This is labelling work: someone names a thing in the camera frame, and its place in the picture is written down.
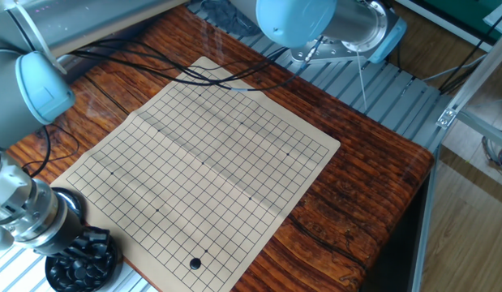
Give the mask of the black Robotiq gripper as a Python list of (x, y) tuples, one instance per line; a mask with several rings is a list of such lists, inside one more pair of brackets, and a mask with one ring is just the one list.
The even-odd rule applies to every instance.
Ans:
[[(80, 235), (80, 245), (73, 244)], [(50, 256), (65, 251), (71, 258), (100, 260), (106, 257), (110, 234), (97, 227), (83, 227), (78, 216), (68, 208), (58, 211), (55, 222), (36, 238), (35, 252)]]

